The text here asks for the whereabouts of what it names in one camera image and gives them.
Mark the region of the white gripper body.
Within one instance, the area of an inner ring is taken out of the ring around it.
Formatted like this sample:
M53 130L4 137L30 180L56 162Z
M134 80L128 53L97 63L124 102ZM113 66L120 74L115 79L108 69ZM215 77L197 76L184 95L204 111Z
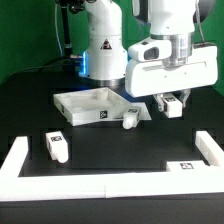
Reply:
M179 67L167 68L159 61L130 60L125 89L132 97L140 97L213 85L217 79L217 46L205 44L197 45L187 63Z

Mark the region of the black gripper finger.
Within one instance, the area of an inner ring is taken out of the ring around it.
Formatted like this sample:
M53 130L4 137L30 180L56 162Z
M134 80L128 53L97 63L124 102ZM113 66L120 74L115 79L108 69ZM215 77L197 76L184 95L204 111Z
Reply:
M164 94L154 94L153 97L157 102L158 110L160 112L164 112L165 111L165 102L163 100Z
M180 101L182 102L183 107L186 107L186 102L187 102L187 99L190 96L190 94L191 94L190 89L186 89L181 92Z

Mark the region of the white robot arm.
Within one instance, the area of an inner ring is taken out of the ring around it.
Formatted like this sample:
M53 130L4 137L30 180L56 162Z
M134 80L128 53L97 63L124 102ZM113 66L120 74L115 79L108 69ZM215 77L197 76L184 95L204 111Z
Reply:
M84 0L89 47L80 76L101 85L125 81L129 95L152 95L160 110L165 95L181 93L184 106L192 88L218 78L217 47L194 44L194 26L203 19L205 0L132 0L132 15L150 26L150 36L125 49L122 12L112 0Z

